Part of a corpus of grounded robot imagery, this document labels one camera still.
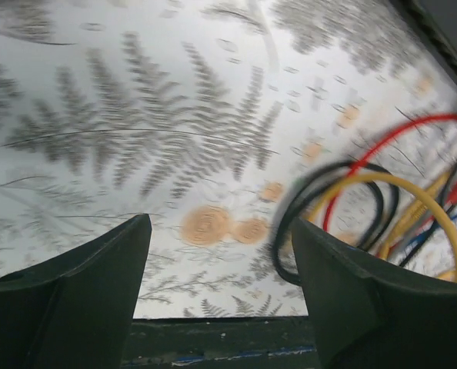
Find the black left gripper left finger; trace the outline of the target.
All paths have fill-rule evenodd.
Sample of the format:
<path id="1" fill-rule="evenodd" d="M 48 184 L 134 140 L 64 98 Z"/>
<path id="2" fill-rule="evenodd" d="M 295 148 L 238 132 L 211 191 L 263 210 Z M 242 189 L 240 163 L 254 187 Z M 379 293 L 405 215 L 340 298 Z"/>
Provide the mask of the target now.
<path id="1" fill-rule="evenodd" d="M 146 214 L 0 278 L 0 368 L 118 368 L 152 225 Z"/>

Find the dark grey network switch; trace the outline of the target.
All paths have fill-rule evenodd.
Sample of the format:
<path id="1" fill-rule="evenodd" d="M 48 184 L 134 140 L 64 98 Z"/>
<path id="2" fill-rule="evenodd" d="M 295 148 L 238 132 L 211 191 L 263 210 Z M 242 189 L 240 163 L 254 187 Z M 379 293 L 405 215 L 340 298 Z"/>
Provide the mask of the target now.
<path id="1" fill-rule="evenodd" d="M 390 4 L 457 86 L 457 0 L 395 0 Z"/>

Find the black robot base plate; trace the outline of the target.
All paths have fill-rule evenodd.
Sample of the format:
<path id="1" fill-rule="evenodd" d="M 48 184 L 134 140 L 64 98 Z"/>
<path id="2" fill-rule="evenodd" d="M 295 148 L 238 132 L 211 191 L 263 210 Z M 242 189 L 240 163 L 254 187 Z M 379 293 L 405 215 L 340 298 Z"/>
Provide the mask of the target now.
<path id="1" fill-rule="evenodd" d="M 123 368 L 319 368 L 306 317 L 135 319 Z"/>

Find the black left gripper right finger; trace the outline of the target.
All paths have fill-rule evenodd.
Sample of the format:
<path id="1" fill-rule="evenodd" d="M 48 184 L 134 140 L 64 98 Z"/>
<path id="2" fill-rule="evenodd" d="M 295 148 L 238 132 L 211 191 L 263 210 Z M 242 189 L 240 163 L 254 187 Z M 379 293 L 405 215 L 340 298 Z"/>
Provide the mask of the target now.
<path id="1" fill-rule="evenodd" d="M 457 284 L 382 261 L 315 225 L 292 245 L 323 368 L 457 369 Z"/>

